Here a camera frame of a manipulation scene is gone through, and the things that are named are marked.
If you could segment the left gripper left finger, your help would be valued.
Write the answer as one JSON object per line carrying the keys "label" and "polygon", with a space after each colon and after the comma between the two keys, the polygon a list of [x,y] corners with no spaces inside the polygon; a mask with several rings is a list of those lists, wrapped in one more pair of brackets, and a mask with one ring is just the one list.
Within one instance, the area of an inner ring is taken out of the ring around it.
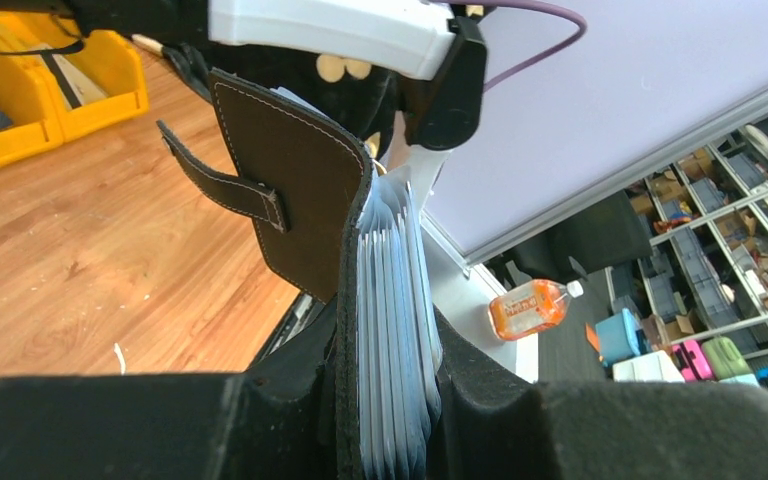
{"label": "left gripper left finger", "polygon": [[0,378],[0,479],[331,479],[335,323],[243,372]]}

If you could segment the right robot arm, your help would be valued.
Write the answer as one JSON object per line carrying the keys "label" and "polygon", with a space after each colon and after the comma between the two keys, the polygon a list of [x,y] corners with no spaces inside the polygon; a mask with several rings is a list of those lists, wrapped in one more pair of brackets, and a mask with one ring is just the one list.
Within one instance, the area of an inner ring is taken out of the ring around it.
{"label": "right robot arm", "polygon": [[417,192],[431,191],[451,152],[476,132],[487,65],[478,24],[425,1],[0,1],[0,11],[52,14],[95,30],[192,45],[283,47],[396,72]]}

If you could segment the black leather card holder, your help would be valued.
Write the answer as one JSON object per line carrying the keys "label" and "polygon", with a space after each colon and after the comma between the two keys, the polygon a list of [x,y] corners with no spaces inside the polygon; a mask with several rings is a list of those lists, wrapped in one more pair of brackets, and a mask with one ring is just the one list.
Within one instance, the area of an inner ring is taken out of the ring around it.
{"label": "black leather card holder", "polygon": [[210,200],[250,218],[267,266],[324,317],[239,374],[222,429],[235,479],[426,479],[444,468],[441,318],[416,195],[352,133],[283,89],[221,70],[212,103],[235,171],[164,143]]}

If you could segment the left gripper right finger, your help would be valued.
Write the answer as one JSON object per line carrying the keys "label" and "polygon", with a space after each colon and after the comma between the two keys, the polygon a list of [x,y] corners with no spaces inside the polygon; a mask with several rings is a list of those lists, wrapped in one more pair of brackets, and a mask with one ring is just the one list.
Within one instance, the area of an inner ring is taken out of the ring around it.
{"label": "left gripper right finger", "polygon": [[437,318],[442,479],[768,479],[768,391],[513,374]]}

